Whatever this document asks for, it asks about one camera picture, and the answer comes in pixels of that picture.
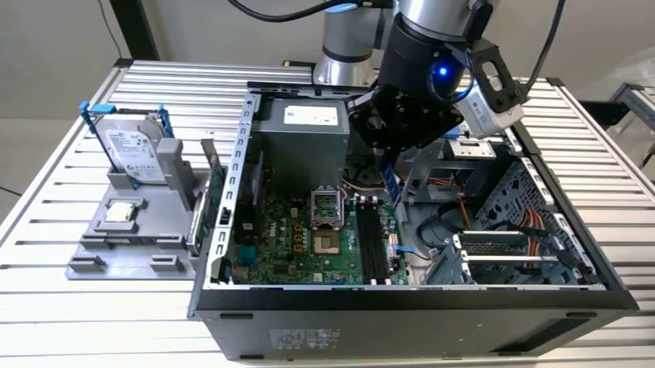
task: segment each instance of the cable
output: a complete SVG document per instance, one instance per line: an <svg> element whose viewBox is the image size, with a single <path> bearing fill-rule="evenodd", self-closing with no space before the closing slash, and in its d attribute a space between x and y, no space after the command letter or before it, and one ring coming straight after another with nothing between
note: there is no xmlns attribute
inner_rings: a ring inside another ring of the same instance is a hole
<svg viewBox="0 0 655 368"><path fill-rule="evenodd" d="M459 198L459 209L461 211L461 217L464 218L464 230L471 230L471 222L468 221L467 209L464 208L464 201Z"/></svg>
<svg viewBox="0 0 655 368"><path fill-rule="evenodd" d="M375 192L376 190L384 189L384 186L377 186L377 185L367 186L361 183L355 184L347 178L341 178L341 181L347 186L349 186L352 189L356 189L360 192Z"/></svg>
<svg viewBox="0 0 655 368"><path fill-rule="evenodd" d="M447 214L451 210L456 209L457 206L459 206L457 202L444 203L443 205L439 206L436 215L431 215L420 222L419 226L416 226L415 237L419 240L420 244L423 244L425 247L436 248L436 249L443 249L445 247L445 243L441 244L431 243L423 238L423 230L432 224L432 222L436 222L452 234L456 234L464 230L464 228L460 228L459 226L449 224L443 219L443 215Z"/></svg>
<svg viewBox="0 0 655 368"><path fill-rule="evenodd" d="M295 21L296 19L304 18L312 14L316 14L317 12L331 8L335 5L356 4L357 7L360 7L363 5L361 0L329 0L328 2L321 2L320 4L312 6L311 8L307 8L305 10L300 10L300 11L291 13L291 14L268 15L268 14L257 13L251 8L247 8L237 0L227 0L227 1L243 13L245 13L247 15L253 17L255 19L259 19L260 21L268 21L271 23L281 23L285 21Z"/></svg>
<svg viewBox="0 0 655 368"><path fill-rule="evenodd" d="M539 54L539 58L536 59L536 64L533 65L532 74L529 75L528 83L523 85L525 89L525 96L532 89L533 82L536 82L536 78L539 77L539 73L541 73L543 62L545 61L545 56L548 55L548 51L551 50L552 40L555 40L556 30L560 27L560 19L561 14L564 13L564 4L565 0L559 0L555 8L555 15L552 16L551 30L548 32L548 36L545 38L545 42L543 43L541 53Z"/></svg>
<svg viewBox="0 0 655 368"><path fill-rule="evenodd" d="M395 251L403 251L405 253L412 253L416 257L419 257L420 259L424 259L425 261L432 261L431 257L425 257L420 251L413 248L413 247L407 247L404 245L393 245L393 250Z"/></svg>
<svg viewBox="0 0 655 368"><path fill-rule="evenodd" d="M22 196L22 193L18 193L17 191L5 188L4 186L0 186L0 190L5 191L6 193L13 194L14 196L18 196L18 197Z"/></svg>
<svg viewBox="0 0 655 368"><path fill-rule="evenodd" d="M106 27L106 31L109 32L109 36L112 37L113 44L116 45L116 49L118 51L118 58L122 58L121 48L118 47L118 43L116 42L116 38L113 37L112 28L109 27L109 23L106 22L106 15L104 14L102 0L98 0L100 12L102 13L104 26Z"/></svg>

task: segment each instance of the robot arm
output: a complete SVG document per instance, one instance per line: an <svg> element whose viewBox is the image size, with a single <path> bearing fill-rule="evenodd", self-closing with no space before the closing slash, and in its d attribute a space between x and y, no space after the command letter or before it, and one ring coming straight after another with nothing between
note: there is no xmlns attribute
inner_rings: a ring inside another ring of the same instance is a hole
<svg viewBox="0 0 655 368"><path fill-rule="evenodd" d="M376 85L348 104L353 128L371 148L384 150L384 161L427 146L464 119L471 135L481 138L521 118L525 90L497 46L481 38L493 5L488 0L397 0ZM456 93L465 70L472 79Z"/></svg>

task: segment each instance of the blue clip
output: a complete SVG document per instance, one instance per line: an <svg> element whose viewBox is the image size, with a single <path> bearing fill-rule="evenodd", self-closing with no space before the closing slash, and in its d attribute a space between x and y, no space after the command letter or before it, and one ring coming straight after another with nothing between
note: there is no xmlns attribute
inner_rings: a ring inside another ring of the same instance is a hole
<svg viewBox="0 0 655 368"><path fill-rule="evenodd" d="M455 126L451 130L448 130L443 134L441 138L445 140L456 140L459 138L459 125Z"/></svg>
<svg viewBox="0 0 655 368"><path fill-rule="evenodd" d="M100 109L98 109L100 111L106 110L106 106L112 106L113 107L113 110L109 110L110 111L109 113L112 113L116 110L116 107L113 105L94 105L90 108L90 113L96 113L94 108L97 106L101 106ZM109 156L109 152L108 152L106 147L104 145L102 139L100 138L98 131L94 129L93 121L90 121L89 102L88 101L81 101L80 104L77 105L77 108L80 109L80 116L81 116L81 119L85 122L85 125L89 127L89 131L94 134L94 136L98 139L100 147L102 148L104 154L106 155L106 158L109 159L109 164L112 165L112 171L114 173L117 173L118 169L116 167L116 164L112 161L112 157ZM138 187L138 184L134 186L134 183L132 183L132 186L136 189Z"/></svg>
<svg viewBox="0 0 655 368"><path fill-rule="evenodd" d="M108 115L116 112L116 105L112 103L98 103L93 105L90 108L90 113L101 113L102 115Z"/></svg>
<svg viewBox="0 0 655 368"><path fill-rule="evenodd" d="M77 106L80 109L80 116L81 119L85 122L85 125L89 127L89 130L93 134L97 134L97 130L94 129L93 122L90 121L90 115L89 115L89 101L81 101L80 105Z"/></svg>
<svg viewBox="0 0 655 368"><path fill-rule="evenodd" d="M164 124L164 132L168 138L174 138L173 136L173 128L170 126L170 117L168 115L168 110L164 108L164 105L160 105L156 108L156 113L160 114L161 123Z"/></svg>

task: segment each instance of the label sticker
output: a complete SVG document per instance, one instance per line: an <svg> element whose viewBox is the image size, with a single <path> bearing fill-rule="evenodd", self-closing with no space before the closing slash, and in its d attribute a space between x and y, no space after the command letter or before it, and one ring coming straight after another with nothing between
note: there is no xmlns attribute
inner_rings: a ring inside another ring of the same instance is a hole
<svg viewBox="0 0 655 368"><path fill-rule="evenodd" d="M132 130L108 130L106 137L126 175L140 182L164 182L164 173L146 135Z"/></svg>
<svg viewBox="0 0 655 368"><path fill-rule="evenodd" d="M336 107L287 106L284 108L284 123L296 125L337 126Z"/></svg>
<svg viewBox="0 0 655 368"><path fill-rule="evenodd" d="M269 332L271 344L276 350L336 349L340 336L340 328L275 328Z"/></svg>

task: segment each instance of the green circuit board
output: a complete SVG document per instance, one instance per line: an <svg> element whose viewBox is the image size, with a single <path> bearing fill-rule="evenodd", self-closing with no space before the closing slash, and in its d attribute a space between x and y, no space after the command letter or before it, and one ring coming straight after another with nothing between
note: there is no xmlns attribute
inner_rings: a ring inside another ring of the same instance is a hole
<svg viewBox="0 0 655 368"><path fill-rule="evenodd" d="M320 238L329 231L311 228L309 211L309 198L271 196L267 199L261 236L257 242L257 261L248 269L237 265L235 273L237 282L248 284L363 284L353 201L347 201L344 204L344 226L340 231L331 234L337 243L329 248L315 243L315 238ZM381 219L385 221L393 219L393 207L387 205L380 207ZM385 247L387 243L388 240L384 240L380 247ZM397 272L389 276L392 284L407 283L403 260L399 264Z"/></svg>

